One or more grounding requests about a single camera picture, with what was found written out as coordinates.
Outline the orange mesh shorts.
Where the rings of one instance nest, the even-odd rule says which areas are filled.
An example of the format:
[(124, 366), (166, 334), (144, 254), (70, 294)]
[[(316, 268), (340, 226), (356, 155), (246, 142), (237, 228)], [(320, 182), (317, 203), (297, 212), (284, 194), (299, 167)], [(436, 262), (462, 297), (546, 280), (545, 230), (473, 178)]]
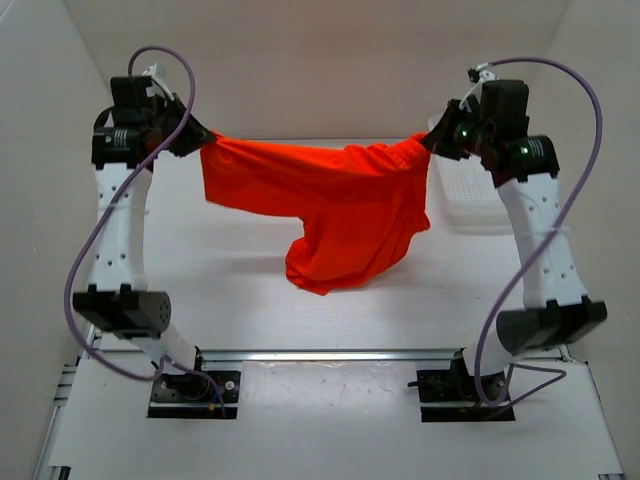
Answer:
[(204, 196), (299, 219), (303, 234), (284, 260), (296, 287), (318, 295), (360, 287), (401, 261), (430, 227), (423, 137), (327, 148), (221, 136), (200, 151)]

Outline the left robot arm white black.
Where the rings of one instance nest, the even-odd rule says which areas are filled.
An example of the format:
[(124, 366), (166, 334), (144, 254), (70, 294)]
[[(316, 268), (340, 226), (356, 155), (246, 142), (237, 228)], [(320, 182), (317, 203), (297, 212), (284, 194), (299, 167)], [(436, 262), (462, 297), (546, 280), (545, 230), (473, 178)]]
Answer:
[(161, 372), (176, 375), (177, 391), (198, 400), (208, 392), (210, 377), (197, 367), (197, 348), (172, 326), (168, 294), (150, 290), (144, 271), (153, 176), (144, 161), (154, 151), (186, 156), (215, 137), (153, 69), (114, 77), (110, 86), (113, 105), (96, 119), (92, 138), (100, 228), (89, 248), (88, 284), (73, 293), (72, 306), (102, 332), (145, 352)]

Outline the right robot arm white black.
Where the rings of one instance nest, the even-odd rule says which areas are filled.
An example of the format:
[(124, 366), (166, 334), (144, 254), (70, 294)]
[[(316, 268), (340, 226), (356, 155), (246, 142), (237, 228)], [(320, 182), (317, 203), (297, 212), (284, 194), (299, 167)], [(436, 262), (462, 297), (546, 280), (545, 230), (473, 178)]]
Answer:
[(563, 210), (559, 163), (549, 137), (528, 133), (528, 97), (522, 80), (480, 80), (448, 102), (422, 141), (443, 158), (479, 157), (506, 208), (522, 269), (522, 308), (493, 307), (489, 327), (462, 349), (449, 375), (450, 390), (464, 400), (516, 358), (575, 343), (607, 317), (605, 303), (589, 298), (567, 230), (557, 222)]

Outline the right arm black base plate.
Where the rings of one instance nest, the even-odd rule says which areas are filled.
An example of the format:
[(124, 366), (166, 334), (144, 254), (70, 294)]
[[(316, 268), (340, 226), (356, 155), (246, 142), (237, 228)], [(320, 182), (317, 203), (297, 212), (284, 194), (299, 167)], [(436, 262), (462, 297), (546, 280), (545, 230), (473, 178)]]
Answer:
[(480, 400), (473, 379), (459, 380), (450, 370), (417, 370), (407, 383), (416, 390), (422, 423), (482, 423), (515, 421), (510, 396), (497, 407)]

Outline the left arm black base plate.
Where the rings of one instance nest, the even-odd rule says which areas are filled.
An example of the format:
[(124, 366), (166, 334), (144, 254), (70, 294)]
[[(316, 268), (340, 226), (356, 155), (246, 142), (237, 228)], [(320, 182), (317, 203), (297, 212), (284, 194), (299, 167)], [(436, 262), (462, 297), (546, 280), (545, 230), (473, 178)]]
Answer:
[(241, 372), (204, 370), (219, 387), (200, 376), (163, 375), (150, 392), (147, 417), (153, 419), (235, 420), (238, 414)]

